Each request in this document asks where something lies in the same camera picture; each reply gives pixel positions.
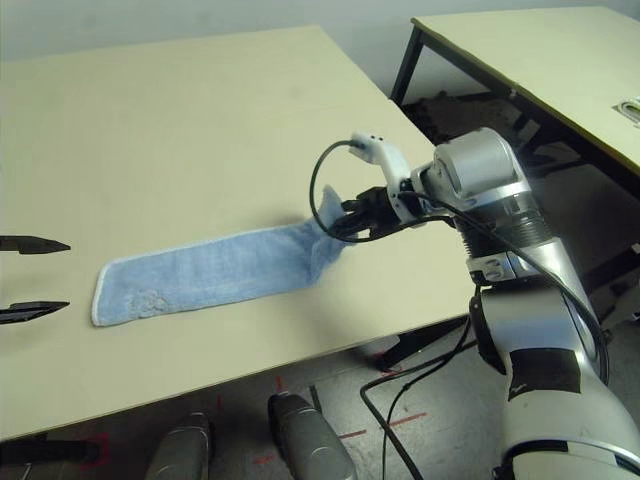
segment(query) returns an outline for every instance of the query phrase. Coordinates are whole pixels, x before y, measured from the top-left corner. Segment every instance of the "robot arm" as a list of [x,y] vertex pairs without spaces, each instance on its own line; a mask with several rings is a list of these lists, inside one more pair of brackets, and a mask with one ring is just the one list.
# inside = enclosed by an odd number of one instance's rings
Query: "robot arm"
[[411,171],[382,138],[352,140],[350,151],[382,167],[387,186],[345,202],[351,213],[332,232],[373,235],[448,217],[469,252],[472,279],[485,287],[471,299],[470,317],[480,354],[507,377],[496,478],[639,478],[640,433],[592,367],[588,297],[509,144],[480,129],[438,146],[433,162]]

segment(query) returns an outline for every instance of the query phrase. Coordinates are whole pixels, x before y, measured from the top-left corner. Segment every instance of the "wall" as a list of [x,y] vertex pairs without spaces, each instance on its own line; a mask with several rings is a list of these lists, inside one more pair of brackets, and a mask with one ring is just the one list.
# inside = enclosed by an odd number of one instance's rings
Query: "wall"
[[[175,38],[319,24],[389,93],[412,16],[604,4],[640,19],[640,0],[0,0],[5,60]],[[407,100],[482,87],[422,55]]]

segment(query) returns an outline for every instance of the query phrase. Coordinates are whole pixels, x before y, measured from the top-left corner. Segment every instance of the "table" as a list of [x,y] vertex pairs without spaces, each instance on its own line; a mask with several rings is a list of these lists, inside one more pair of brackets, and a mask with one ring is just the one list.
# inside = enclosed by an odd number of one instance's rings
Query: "table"
[[422,46],[559,132],[640,196],[640,129],[613,110],[640,95],[640,22],[604,7],[413,18],[391,99],[402,103]]
[[[318,155],[363,129],[413,165],[433,146],[317,27],[2,65],[3,234],[71,246],[3,252],[2,304],[71,305],[0,328],[0,439],[142,405],[465,312],[458,234],[429,225],[347,248],[317,287],[96,328],[114,258],[309,218]],[[339,151],[318,185],[384,177]]]

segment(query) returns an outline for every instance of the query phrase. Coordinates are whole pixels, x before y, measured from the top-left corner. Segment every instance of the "blue towel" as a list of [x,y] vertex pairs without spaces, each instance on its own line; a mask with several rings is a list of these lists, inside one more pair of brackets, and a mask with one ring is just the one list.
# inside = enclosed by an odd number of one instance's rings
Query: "blue towel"
[[[329,187],[319,215],[325,225],[344,215]],[[93,323],[118,325],[309,287],[345,245],[310,219],[115,260],[100,272]]]

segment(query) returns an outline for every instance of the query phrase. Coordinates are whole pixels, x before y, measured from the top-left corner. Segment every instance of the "black cable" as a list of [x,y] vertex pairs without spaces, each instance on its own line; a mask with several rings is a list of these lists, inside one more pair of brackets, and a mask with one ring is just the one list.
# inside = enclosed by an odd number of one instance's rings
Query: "black cable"
[[598,319],[591,313],[591,311],[587,308],[584,303],[569,289],[564,282],[558,278],[553,272],[550,272],[545,267],[543,267],[538,261],[532,258],[530,255],[525,253],[521,248],[517,247],[506,238],[501,235],[489,230],[482,223],[478,222],[475,218],[469,215],[466,212],[463,212],[453,205],[440,200],[438,198],[432,197],[431,195],[427,195],[419,192],[401,192],[398,194],[398,197],[417,197],[423,200],[426,200],[436,206],[444,207],[449,210],[451,213],[456,214],[463,221],[474,227],[477,231],[483,233],[488,238],[493,240],[497,240],[502,245],[504,245],[508,250],[511,250],[514,254],[520,257],[522,260],[527,262],[533,268],[535,268],[540,274],[544,275],[549,281],[551,281],[556,287],[564,293],[566,297],[568,297],[572,302],[575,308],[578,310],[580,316],[585,320],[587,324],[587,328],[593,337],[593,341],[596,345],[597,355],[600,361],[600,379],[602,383],[605,385],[609,384],[609,352],[607,350],[607,344],[604,340],[604,336],[602,335],[602,330],[600,329],[600,323]]
[[[466,350],[469,350],[470,348],[473,348],[476,345],[477,345],[477,342],[475,340],[471,341],[471,342],[467,342],[467,343],[465,343],[464,345],[462,345],[458,349],[458,351],[455,353],[455,355],[457,355],[459,353],[462,353],[462,352],[464,352]],[[415,372],[418,372],[418,371],[423,370],[423,369],[425,369],[427,367],[430,367],[431,365],[434,365],[436,363],[442,362],[449,355],[451,355],[451,353],[452,352],[447,352],[447,353],[442,354],[442,355],[440,355],[438,357],[432,358],[431,360],[428,360],[428,361],[426,361],[424,363],[421,363],[420,365],[416,365],[415,367],[409,368],[409,369],[404,370],[402,372],[395,373],[395,374],[390,375],[388,377],[378,378],[376,380],[373,380],[373,381],[367,383],[366,385],[362,386],[362,388],[360,388],[360,397],[362,398],[362,401],[367,406],[367,408],[369,409],[371,414],[374,416],[374,418],[376,419],[376,421],[378,422],[380,427],[387,434],[387,436],[389,437],[389,440],[391,441],[391,443],[395,447],[396,451],[398,452],[398,455],[400,455],[400,458],[402,459],[404,464],[407,466],[407,469],[409,470],[409,472],[411,473],[411,476],[415,480],[424,480],[424,478],[420,474],[420,471],[418,470],[418,467],[416,467],[415,463],[413,463],[413,460],[411,459],[411,457],[409,456],[409,454],[405,450],[404,446],[402,445],[402,442],[400,442],[400,440],[396,436],[395,432],[392,430],[392,428],[389,426],[389,424],[385,421],[385,419],[382,416],[382,414],[380,413],[380,411],[375,407],[375,405],[373,404],[373,402],[371,401],[371,399],[367,395],[367,391],[372,389],[372,388],[374,388],[374,387],[377,387],[378,385],[382,385],[383,383],[387,383],[387,382],[390,382],[392,380],[397,380],[399,378],[406,377],[407,375],[411,375],[411,374],[413,374]]]
[[[476,288],[476,295],[478,295],[479,291],[480,291],[480,288]],[[455,357],[460,352],[462,345],[467,339],[467,335],[469,335],[470,328],[471,328],[471,320],[467,318],[464,331],[462,332],[460,339],[456,343],[456,346],[453,347],[451,351],[445,354],[445,358],[435,367],[430,368],[426,372],[418,375],[416,378],[414,378],[410,382],[405,383],[402,386],[400,391],[396,394],[395,398],[391,402],[391,406],[389,407],[389,412],[387,414],[387,425],[391,425],[391,417],[393,415],[393,411],[396,408],[396,405],[398,404],[398,402],[400,401],[400,398],[402,397],[402,395],[404,395],[407,391],[409,391],[409,389],[413,387],[416,383],[418,383],[420,380],[444,368],[453,359],[453,357]],[[382,480],[385,480],[386,471],[387,471],[387,431],[385,430],[384,437],[382,438]]]
[[340,240],[341,242],[345,242],[345,243],[368,243],[368,242],[373,242],[374,240],[380,240],[381,238],[388,237],[389,235],[393,235],[394,233],[401,232],[405,228],[415,227],[416,225],[422,225],[423,223],[449,219],[449,217],[445,217],[445,216],[432,216],[432,217],[419,218],[412,222],[408,222],[403,225],[400,225],[399,227],[394,228],[393,230],[389,230],[379,235],[370,235],[366,238],[343,237],[342,235],[338,235],[335,232],[332,232],[329,229],[329,227],[324,224],[324,222],[320,218],[320,215],[318,214],[318,209],[316,208],[316,199],[315,199],[316,178],[318,176],[318,172],[320,171],[320,167],[322,166],[326,158],[329,156],[329,154],[333,152],[336,148],[343,147],[343,146],[362,148],[361,144],[359,144],[358,142],[354,142],[353,140],[340,140],[338,142],[335,142],[329,145],[325,149],[325,151],[322,152],[322,155],[320,155],[320,157],[316,161],[316,165],[313,168],[313,173],[311,174],[311,182],[309,184],[309,205],[311,206],[311,213],[313,214],[313,218],[315,219],[316,223],[324,233],[326,233],[332,238],[335,238],[336,240]]

